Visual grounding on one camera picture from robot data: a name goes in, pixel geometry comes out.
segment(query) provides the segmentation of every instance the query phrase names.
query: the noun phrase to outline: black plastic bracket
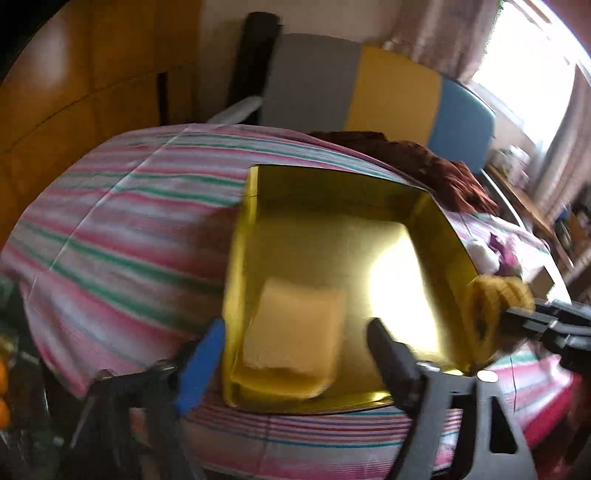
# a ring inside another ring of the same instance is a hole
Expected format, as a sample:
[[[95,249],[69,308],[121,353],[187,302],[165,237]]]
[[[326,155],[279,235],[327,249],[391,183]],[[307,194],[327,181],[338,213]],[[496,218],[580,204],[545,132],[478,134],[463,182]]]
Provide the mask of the black plastic bracket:
[[[369,350],[394,404],[413,419],[389,480],[427,480],[450,408],[463,410],[449,480],[534,480],[534,462],[497,382],[459,377],[417,365],[379,319],[367,329]]]

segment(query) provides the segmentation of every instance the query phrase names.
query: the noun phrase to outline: brown cloth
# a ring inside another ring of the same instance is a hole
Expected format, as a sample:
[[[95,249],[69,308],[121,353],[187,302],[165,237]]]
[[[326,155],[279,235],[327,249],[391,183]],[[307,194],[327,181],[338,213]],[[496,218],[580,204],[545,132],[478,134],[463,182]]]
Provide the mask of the brown cloth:
[[[376,158],[430,188],[446,210],[498,214],[498,208],[462,161],[436,156],[415,142],[389,142],[378,132],[312,132],[312,137]]]

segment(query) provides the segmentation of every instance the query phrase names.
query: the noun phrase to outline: striped bedsheet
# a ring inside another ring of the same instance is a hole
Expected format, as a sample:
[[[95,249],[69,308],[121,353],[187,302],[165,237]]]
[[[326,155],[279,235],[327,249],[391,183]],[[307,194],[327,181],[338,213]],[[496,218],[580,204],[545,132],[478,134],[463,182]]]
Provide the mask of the striped bedsheet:
[[[135,372],[170,356],[219,315],[243,184],[263,163],[404,181],[373,158],[297,132],[175,125],[112,138],[27,208],[1,270],[18,281],[38,349],[72,393],[83,396],[99,369]],[[448,218],[463,241],[517,234],[526,273],[556,268],[527,232],[489,216]],[[563,284],[553,294],[568,300]],[[527,345],[492,369],[525,429],[572,382],[555,356],[537,361]],[[314,417],[233,411],[216,388],[183,427],[206,467],[237,475],[382,478],[409,425],[393,407]],[[450,412],[438,467],[451,458],[459,419]]]

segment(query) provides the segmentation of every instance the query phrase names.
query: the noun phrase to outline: gold box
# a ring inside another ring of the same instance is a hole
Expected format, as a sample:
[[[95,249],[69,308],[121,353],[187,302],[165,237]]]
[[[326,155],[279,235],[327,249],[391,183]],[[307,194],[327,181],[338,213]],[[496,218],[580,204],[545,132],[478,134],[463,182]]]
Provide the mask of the gold box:
[[[243,410],[298,414],[391,404],[366,345],[373,317],[419,360],[468,372],[477,355],[460,305],[477,274],[451,224],[422,189],[321,168],[252,167],[226,280],[224,400]],[[230,378],[269,277],[346,292],[337,377],[318,397],[289,401]]]

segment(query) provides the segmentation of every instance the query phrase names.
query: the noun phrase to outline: window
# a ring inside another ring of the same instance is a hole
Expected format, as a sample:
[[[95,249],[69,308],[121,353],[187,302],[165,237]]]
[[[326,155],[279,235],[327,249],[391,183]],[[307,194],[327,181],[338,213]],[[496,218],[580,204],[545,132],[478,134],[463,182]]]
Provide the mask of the window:
[[[573,88],[574,63],[556,29],[524,1],[505,2],[472,82],[536,144],[556,134]]]

